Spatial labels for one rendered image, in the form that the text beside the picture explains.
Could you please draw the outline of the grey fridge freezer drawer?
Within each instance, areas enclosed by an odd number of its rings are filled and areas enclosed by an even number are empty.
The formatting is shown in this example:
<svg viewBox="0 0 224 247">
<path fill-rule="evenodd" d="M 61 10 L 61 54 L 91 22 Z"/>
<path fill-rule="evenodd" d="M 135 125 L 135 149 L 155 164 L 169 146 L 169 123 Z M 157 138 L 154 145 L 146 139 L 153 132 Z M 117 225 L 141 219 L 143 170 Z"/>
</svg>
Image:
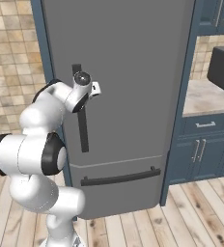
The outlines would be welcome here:
<svg viewBox="0 0 224 247">
<path fill-rule="evenodd" d="M 85 206 L 79 217 L 85 220 L 111 216 L 156 206 L 160 200 L 167 155 L 78 166 L 70 164 L 72 185 L 85 194 Z M 108 178 L 149 171 L 152 166 L 161 174 L 122 183 L 82 186 L 88 178 Z"/>
</svg>

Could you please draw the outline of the black microwave oven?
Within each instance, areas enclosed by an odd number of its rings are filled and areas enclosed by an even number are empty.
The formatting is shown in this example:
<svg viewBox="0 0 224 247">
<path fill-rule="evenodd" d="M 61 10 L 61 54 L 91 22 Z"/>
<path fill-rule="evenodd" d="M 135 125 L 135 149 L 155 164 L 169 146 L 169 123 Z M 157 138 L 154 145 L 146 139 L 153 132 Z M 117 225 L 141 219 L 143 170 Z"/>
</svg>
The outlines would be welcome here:
<svg viewBox="0 0 224 247">
<path fill-rule="evenodd" d="M 212 50 L 207 79 L 224 90 L 224 46 Z"/>
</svg>

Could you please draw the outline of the blue cupboard drawer front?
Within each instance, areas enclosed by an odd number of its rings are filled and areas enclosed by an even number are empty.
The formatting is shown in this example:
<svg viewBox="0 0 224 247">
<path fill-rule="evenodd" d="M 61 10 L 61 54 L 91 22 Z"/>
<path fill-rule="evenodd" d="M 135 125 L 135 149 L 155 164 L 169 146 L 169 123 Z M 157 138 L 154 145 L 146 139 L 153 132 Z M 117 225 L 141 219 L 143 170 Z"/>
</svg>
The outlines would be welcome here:
<svg viewBox="0 0 224 247">
<path fill-rule="evenodd" d="M 180 135 L 195 135 L 224 131 L 224 113 L 185 117 Z"/>
</svg>

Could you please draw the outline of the blue fridge surround panel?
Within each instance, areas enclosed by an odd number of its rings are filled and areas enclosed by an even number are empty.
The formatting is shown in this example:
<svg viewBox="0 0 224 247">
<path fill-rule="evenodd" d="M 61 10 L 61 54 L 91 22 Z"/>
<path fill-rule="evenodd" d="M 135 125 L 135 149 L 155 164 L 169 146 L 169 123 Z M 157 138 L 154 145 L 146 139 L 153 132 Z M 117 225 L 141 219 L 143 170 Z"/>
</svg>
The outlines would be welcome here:
<svg viewBox="0 0 224 247">
<path fill-rule="evenodd" d="M 45 11 L 43 8 L 42 0 L 30 0 L 32 4 L 32 10 L 33 10 L 33 16 L 35 20 L 36 30 L 37 30 L 37 36 L 39 40 L 39 47 L 41 50 L 42 55 L 42 67 L 44 71 L 45 78 L 47 80 L 51 80 L 53 78 L 57 78 L 54 72 L 53 63 L 52 63 L 52 56 L 51 56 L 51 47 L 49 43 L 48 38 L 48 31 L 47 31 L 47 24 L 46 24 L 46 18 L 45 18 Z M 189 29 L 189 35 L 187 40 L 187 47 L 183 62 L 183 69 L 182 69 L 182 80 L 179 88 L 179 94 L 177 99 L 177 107 L 175 112 L 175 118 L 174 118 L 174 124 L 172 128 L 172 134 L 170 139 L 170 146 L 167 150 L 167 158 L 166 158 L 166 166 L 165 166 L 165 172 L 161 187 L 161 194 L 160 194 L 160 200 L 157 205 L 164 205 L 166 201 L 166 196 L 168 192 L 168 185 L 169 185 L 169 177 L 170 177 L 170 159 L 173 157 L 173 147 L 176 143 L 178 132 L 181 126 L 182 122 L 182 111 L 184 106 L 184 100 L 186 96 L 186 90 L 189 80 L 189 73 L 192 63 L 192 56 L 194 52 L 194 46 L 196 42 L 197 37 L 197 29 L 199 25 L 199 18 L 200 18 L 200 12 L 202 10 L 203 6 L 203 0 L 195 0 L 194 2 L 194 9 L 191 17 L 191 24 Z M 68 150 L 68 160 L 64 169 L 64 176 L 65 181 L 68 185 L 72 185 L 71 180 L 71 173 L 70 173 L 70 157 L 69 157 L 69 149 L 67 146 L 67 137 L 66 137 L 66 131 L 65 131 L 65 121 L 68 115 L 74 115 L 77 118 L 76 114 L 67 114 L 64 120 L 64 124 L 62 127 L 63 137 L 66 142 L 66 147 Z"/>
</svg>

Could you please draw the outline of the blue base cupboard door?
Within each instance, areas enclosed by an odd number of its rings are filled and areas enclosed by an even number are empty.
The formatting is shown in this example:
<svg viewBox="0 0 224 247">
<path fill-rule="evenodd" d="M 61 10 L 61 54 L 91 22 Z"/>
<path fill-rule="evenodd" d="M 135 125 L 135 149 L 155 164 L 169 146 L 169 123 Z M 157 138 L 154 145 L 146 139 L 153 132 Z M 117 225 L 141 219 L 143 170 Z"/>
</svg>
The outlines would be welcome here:
<svg viewBox="0 0 224 247">
<path fill-rule="evenodd" d="M 199 162 L 203 139 L 207 139 L 202 161 Z M 214 178 L 219 170 L 224 153 L 224 134 L 206 136 L 201 139 L 201 148 L 199 149 L 196 164 L 194 165 L 192 178 L 194 180 Z"/>
<path fill-rule="evenodd" d="M 199 138 L 180 139 L 175 146 L 174 155 L 170 159 L 171 184 L 190 181 L 194 165 L 196 164 L 196 161 L 193 163 L 192 157 L 196 148 L 196 140 L 198 139 Z"/>
</svg>

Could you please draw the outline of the grey fridge door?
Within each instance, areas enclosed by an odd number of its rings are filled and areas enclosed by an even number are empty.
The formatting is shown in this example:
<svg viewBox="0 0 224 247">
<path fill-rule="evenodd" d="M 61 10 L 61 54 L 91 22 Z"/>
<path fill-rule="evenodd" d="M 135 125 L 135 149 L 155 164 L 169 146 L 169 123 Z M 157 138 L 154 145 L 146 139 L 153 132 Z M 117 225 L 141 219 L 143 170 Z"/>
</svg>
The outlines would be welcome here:
<svg viewBox="0 0 224 247">
<path fill-rule="evenodd" d="M 79 64 L 100 96 L 86 106 L 89 150 L 65 121 L 70 165 L 158 165 L 170 146 L 195 0 L 42 0 L 55 75 Z"/>
</svg>

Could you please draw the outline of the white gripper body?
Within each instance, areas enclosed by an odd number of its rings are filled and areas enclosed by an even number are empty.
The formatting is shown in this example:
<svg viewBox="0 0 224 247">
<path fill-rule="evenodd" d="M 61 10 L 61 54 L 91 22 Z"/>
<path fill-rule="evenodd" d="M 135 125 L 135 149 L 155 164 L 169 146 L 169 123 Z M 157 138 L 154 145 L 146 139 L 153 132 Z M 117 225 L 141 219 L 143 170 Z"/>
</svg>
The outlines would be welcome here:
<svg viewBox="0 0 224 247">
<path fill-rule="evenodd" d="M 95 96 L 99 96 L 101 94 L 101 89 L 99 86 L 98 82 L 93 82 L 92 83 L 92 91 L 90 93 L 90 97 L 95 97 Z"/>
</svg>

